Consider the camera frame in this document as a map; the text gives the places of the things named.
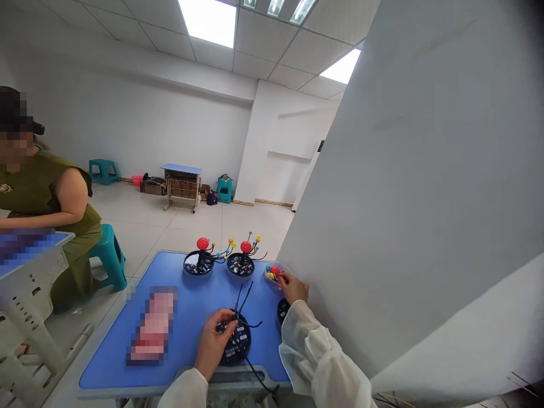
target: human hand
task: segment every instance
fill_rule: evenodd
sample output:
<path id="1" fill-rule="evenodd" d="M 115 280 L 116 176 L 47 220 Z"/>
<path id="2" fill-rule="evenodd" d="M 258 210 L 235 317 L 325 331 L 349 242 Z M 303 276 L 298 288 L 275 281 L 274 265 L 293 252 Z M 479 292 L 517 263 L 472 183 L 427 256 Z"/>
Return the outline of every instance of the human hand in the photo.
<path id="1" fill-rule="evenodd" d="M 295 278 L 290 273 L 282 273 L 278 277 L 279 284 L 282 286 L 285 298 L 292 305 L 297 300 L 304 300 L 308 303 L 309 286 L 302 280 Z"/>
<path id="2" fill-rule="evenodd" d="M 238 320 L 232 320 L 234 312 L 228 309 L 219 309 L 212 314 L 202 327 L 200 343 L 198 344 L 197 361 L 194 368 L 200 371 L 206 381 L 210 382 L 214 374 L 228 340 L 234 334 Z M 222 321 L 230 322 L 223 334 L 218 334 L 215 327 Z"/>

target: green top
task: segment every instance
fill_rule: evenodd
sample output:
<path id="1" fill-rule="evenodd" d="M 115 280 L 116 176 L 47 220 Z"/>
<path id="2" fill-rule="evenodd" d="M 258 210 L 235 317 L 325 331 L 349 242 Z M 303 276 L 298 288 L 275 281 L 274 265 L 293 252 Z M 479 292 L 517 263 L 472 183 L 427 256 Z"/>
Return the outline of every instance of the green top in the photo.
<path id="1" fill-rule="evenodd" d="M 9 217 L 60 213 L 61 205 L 55 195 L 55 186 L 64 171 L 70 167 L 81 172 L 87 183 L 88 195 L 92 197 L 89 173 L 62 157 L 40 150 L 28 163 L 21 165 L 21 171 L 0 171 L 0 208 L 12 211 Z M 99 224 L 100 220 L 100 215 L 87 204 L 81 221 L 57 227 L 56 230 L 81 235 Z"/>

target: white lab coat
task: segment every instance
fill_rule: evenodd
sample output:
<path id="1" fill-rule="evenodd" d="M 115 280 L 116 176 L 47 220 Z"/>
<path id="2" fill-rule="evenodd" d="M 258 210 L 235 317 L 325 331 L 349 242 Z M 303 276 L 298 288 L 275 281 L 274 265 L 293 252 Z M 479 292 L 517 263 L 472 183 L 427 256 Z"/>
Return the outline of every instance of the white lab coat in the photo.
<path id="1" fill-rule="evenodd" d="M 282 326 L 279 354 L 296 394 L 312 396 L 317 408 L 377 408 L 368 378 L 343 353 L 306 302 L 293 303 Z M 168 388 L 159 408 L 206 408 L 208 383 L 195 368 Z"/>

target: ceiling light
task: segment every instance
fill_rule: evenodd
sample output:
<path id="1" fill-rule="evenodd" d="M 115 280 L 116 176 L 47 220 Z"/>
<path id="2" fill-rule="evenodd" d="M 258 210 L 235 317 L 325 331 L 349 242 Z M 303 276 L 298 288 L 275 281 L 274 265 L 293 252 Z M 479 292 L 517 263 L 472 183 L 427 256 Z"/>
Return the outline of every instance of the ceiling light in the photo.
<path id="1" fill-rule="evenodd" d="M 216 0 L 178 1 L 190 36 L 234 47 L 235 6 Z"/>
<path id="2" fill-rule="evenodd" d="M 249 7 L 250 9 L 254 9 L 256 4 L 257 0 L 244 0 L 244 6 Z"/>
<path id="3" fill-rule="evenodd" d="M 284 0 L 272 0 L 268 7 L 268 14 L 277 17 L 279 12 L 282 11 L 283 1 Z"/>
<path id="4" fill-rule="evenodd" d="M 354 49 L 348 55 L 344 56 L 342 59 L 323 71 L 320 76 L 347 84 L 350 81 L 351 73 L 355 68 L 355 64 L 357 63 L 357 59 L 359 59 L 360 53 L 361 50 Z"/>
<path id="5" fill-rule="evenodd" d="M 291 23 L 301 25 L 316 0 L 300 0 L 299 5 L 296 6 L 295 12 L 291 17 Z"/>

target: teal stool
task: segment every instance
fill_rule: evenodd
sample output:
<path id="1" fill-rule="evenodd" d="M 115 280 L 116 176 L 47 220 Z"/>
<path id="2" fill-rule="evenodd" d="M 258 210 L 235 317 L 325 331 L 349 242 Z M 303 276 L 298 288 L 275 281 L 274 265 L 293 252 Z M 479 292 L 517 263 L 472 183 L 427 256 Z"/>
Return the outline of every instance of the teal stool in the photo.
<path id="1" fill-rule="evenodd" d="M 125 256 L 117 242 L 113 227 L 109 224 L 102 225 L 102 238 L 89 252 L 89 258 L 99 257 L 108 274 L 100 287 L 113 285 L 116 292 L 126 287 Z"/>
<path id="2" fill-rule="evenodd" d="M 99 173 L 93 173 L 92 167 L 98 166 Z M 89 160 L 89 174 L 94 181 L 102 183 L 104 185 L 110 185 L 112 181 L 121 181 L 119 178 L 119 173 L 115 167 L 115 163 L 111 160 L 103 159 L 94 159 Z"/>
<path id="3" fill-rule="evenodd" d="M 217 199 L 231 203 L 232 197 L 232 180 L 220 178 L 217 182 Z"/>

